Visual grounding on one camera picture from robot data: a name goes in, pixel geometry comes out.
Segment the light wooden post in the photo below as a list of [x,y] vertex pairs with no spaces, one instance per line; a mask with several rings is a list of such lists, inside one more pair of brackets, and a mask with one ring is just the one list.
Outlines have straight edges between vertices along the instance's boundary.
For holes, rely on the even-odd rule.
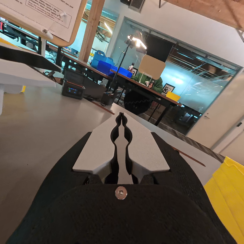
[[92,0],[90,13],[87,20],[86,29],[81,45],[81,50],[78,59],[85,63],[88,62],[92,44],[95,38],[100,16],[104,6],[105,0]]

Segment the long brown desk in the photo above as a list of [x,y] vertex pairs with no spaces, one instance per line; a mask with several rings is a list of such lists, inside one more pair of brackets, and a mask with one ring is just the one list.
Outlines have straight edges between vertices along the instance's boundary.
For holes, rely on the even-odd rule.
[[[103,79],[107,79],[108,83],[106,85],[106,89],[109,89],[110,84],[112,82],[112,77],[109,77],[104,73],[96,70],[86,62],[78,60],[76,56],[74,56],[73,54],[69,54],[67,51],[64,51],[62,47],[57,47],[51,43],[48,43],[47,45],[49,46],[50,49],[57,52],[57,56],[56,56],[57,65],[62,64],[62,62],[64,62],[65,65],[63,69],[68,69],[69,66],[74,67],[76,71],[79,71],[87,75],[88,78],[91,78],[95,82],[102,81]],[[162,114],[156,120],[154,124],[155,126],[158,126],[162,118],[166,115],[168,111],[172,109],[173,106],[182,107],[182,104],[180,104],[179,102],[176,102],[160,93],[157,93],[156,91],[146,87],[145,85],[142,85],[139,82],[136,82],[119,73],[118,78],[115,80],[115,88],[117,89],[120,85],[123,86],[124,88],[129,88],[131,90],[134,90],[137,93],[140,93],[141,95],[165,107]]]

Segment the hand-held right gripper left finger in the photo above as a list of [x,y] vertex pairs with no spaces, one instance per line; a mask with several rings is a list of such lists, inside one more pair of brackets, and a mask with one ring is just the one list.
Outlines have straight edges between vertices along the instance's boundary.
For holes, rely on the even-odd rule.
[[118,112],[96,127],[90,134],[74,166],[74,172],[90,173],[102,181],[112,173],[111,162],[117,158],[114,141],[118,138],[121,113]]

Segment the black screen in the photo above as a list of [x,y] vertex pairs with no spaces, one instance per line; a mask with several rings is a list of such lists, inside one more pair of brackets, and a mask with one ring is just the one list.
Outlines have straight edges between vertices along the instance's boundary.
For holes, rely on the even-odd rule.
[[174,43],[155,35],[149,34],[146,38],[146,54],[162,62],[166,62]]

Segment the yellow plastic bin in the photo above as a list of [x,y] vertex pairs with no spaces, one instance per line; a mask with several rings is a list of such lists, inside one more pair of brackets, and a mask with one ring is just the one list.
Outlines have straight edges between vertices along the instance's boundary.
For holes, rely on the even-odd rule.
[[204,189],[214,211],[228,232],[244,243],[244,166],[225,157]]

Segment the black light stand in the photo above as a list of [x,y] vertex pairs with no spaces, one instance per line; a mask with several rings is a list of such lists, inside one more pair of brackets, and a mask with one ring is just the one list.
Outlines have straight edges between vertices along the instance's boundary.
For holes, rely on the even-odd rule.
[[127,36],[127,40],[125,41],[125,43],[126,43],[127,46],[126,46],[125,50],[122,52],[124,55],[123,55],[123,57],[121,59],[121,62],[119,63],[119,66],[118,66],[117,71],[116,71],[116,73],[114,75],[114,78],[113,78],[112,82],[110,83],[110,85],[108,87],[107,91],[109,91],[109,92],[112,89],[112,85],[116,81],[116,78],[118,76],[118,72],[119,72],[119,70],[121,68],[121,65],[122,65],[122,63],[124,61],[124,58],[125,58],[125,56],[127,54],[128,49],[129,48],[132,48],[132,49],[136,48],[136,51],[138,51],[138,52],[140,52],[142,54],[146,54],[147,53],[147,47],[146,47],[146,45],[145,45],[145,43],[143,41],[142,33],[139,33],[137,35],[132,35],[132,34],[128,35]]

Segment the printed paper sign board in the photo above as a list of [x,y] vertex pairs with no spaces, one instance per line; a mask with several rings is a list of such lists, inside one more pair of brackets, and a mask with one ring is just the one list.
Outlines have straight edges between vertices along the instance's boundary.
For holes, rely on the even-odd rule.
[[86,0],[1,0],[1,17],[60,47],[74,43]]

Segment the small yellow bin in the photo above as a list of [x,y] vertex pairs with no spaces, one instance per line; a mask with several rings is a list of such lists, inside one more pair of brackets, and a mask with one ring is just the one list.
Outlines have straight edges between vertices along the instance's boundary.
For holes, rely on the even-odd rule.
[[167,92],[166,97],[168,97],[171,100],[174,100],[175,102],[178,102],[181,98],[180,96],[176,95],[175,93],[172,93],[170,91]]

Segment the white door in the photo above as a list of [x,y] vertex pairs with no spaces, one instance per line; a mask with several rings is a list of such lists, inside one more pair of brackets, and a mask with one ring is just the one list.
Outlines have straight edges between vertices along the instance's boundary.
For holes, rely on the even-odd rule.
[[207,148],[212,148],[244,114],[244,71],[242,70],[198,122],[187,133],[187,137]]

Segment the black and white marker tag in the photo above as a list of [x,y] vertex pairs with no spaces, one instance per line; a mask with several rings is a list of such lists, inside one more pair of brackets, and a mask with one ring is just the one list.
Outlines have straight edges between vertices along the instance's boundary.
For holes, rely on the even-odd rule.
[[166,84],[163,86],[163,91],[162,91],[161,94],[164,95],[164,96],[166,96],[166,94],[167,94],[168,92],[172,92],[174,89],[175,89],[175,86],[166,83]]

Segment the black charger box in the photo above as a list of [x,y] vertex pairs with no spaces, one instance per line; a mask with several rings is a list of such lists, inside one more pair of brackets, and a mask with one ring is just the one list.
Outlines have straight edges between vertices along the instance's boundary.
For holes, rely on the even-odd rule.
[[111,105],[114,103],[115,99],[118,99],[122,94],[122,90],[108,91],[104,92],[100,101],[102,106]]

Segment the black portable power station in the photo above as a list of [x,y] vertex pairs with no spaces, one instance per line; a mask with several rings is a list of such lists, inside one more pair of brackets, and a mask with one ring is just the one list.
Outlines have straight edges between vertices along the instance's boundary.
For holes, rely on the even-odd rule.
[[81,100],[85,94],[84,82],[86,76],[73,71],[72,69],[64,70],[63,84],[62,84],[62,96]]

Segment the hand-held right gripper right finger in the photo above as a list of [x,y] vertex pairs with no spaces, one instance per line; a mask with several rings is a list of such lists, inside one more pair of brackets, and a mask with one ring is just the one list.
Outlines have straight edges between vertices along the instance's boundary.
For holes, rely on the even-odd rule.
[[126,169],[133,180],[142,180],[145,175],[170,170],[151,131],[123,113],[126,146]]

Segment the blue plastic bin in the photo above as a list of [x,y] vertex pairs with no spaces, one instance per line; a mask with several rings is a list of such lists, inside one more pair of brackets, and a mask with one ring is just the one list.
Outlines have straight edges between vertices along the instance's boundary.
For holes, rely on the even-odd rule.
[[118,68],[110,63],[104,62],[102,60],[98,61],[97,70],[106,76],[114,77],[115,73],[111,70],[117,72]]
[[[111,69],[110,69],[110,71],[111,72],[114,72],[114,73],[116,73],[117,70],[118,70],[118,68],[115,67],[115,66],[112,66]],[[126,69],[124,69],[122,67],[119,68],[118,73],[121,74],[121,75],[124,75],[124,76],[126,76],[128,78],[131,78],[133,76],[133,73],[132,72],[130,72],[130,71],[128,71],[128,70],[126,70]]]

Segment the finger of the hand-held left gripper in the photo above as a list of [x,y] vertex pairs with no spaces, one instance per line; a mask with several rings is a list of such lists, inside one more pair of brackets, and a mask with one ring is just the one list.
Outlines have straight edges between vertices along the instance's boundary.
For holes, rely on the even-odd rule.
[[6,88],[12,86],[55,87],[55,82],[40,69],[60,72],[61,68],[45,57],[14,46],[0,47],[0,114]]

